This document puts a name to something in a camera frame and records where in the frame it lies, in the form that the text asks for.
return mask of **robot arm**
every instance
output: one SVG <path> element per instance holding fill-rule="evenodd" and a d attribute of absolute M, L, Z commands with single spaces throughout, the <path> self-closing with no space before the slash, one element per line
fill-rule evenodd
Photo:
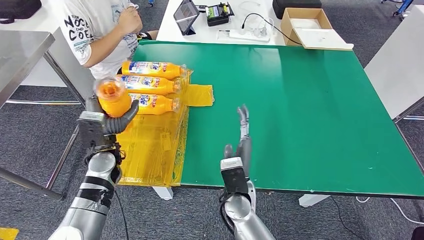
<path fill-rule="evenodd" d="M 267 226 L 256 215 L 256 189 L 249 178 L 252 140 L 249 136 L 249 111 L 245 105 L 237 109 L 240 117 L 240 142 L 233 156 L 227 144 L 220 161 L 226 198 L 221 204 L 221 216 L 236 240 L 275 240 Z"/>
<path fill-rule="evenodd" d="M 49 240 L 99 240 L 122 172 L 116 135 L 125 130 L 138 111 L 138 101 L 118 118 L 103 113 L 97 98 L 86 101 L 79 117 L 82 144 L 88 148 L 88 171 L 63 221 Z"/>

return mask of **green table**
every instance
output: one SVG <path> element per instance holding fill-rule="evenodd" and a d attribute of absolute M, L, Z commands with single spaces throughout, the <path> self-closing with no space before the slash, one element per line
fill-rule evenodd
<path fill-rule="evenodd" d="M 424 198 L 424 176 L 352 51 L 143 41 L 136 61 L 186 64 L 213 85 L 189 113 L 182 185 L 222 187 L 220 160 L 250 111 L 256 188 Z"/>

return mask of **plastic bottle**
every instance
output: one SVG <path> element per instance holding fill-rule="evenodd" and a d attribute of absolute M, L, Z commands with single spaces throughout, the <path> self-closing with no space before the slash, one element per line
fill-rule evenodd
<path fill-rule="evenodd" d="M 95 91 L 101 108 L 113 118 L 121 117 L 131 107 L 132 99 L 122 81 L 104 78 L 96 82 Z"/>
<path fill-rule="evenodd" d="M 179 66 L 170 62 L 125 61 L 122 64 L 122 74 L 160 77 L 172 80 L 185 75 L 185 65 Z"/>
<path fill-rule="evenodd" d="M 179 93 L 181 81 L 179 79 L 170 81 L 164 77 L 116 75 L 116 79 L 126 85 L 129 93 L 134 94 L 159 94 L 166 95 Z"/>
<path fill-rule="evenodd" d="M 138 99 L 138 113 L 137 114 L 153 114 L 161 115 L 166 112 L 178 112 L 180 109 L 180 99 L 170 99 L 162 95 L 156 94 L 129 94 L 133 100 Z"/>

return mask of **tablet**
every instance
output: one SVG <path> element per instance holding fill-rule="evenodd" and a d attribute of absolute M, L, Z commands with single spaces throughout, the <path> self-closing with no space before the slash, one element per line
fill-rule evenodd
<path fill-rule="evenodd" d="M 175 19 L 179 30 L 181 30 L 182 35 L 187 35 L 190 32 L 190 28 L 199 14 L 199 10 L 192 0 L 182 0 L 178 9 L 173 14 L 173 18 Z"/>

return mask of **yellow plastic bag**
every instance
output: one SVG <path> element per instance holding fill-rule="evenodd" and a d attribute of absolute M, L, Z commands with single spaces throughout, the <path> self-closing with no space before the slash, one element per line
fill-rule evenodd
<path fill-rule="evenodd" d="M 179 186 L 183 172 L 190 106 L 211 106 L 211 85 L 190 84 L 190 75 L 181 79 L 181 92 L 166 95 L 180 98 L 177 112 L 161 115 L 138 114 L 126 130 L 117 135 L 126 158 L 122 161 L 120 185 Z"/>
<path fill-rule="evenodd" d="M 0 227 L 0 240 L 15 240 L 19 230 L 16 228 Z"/>

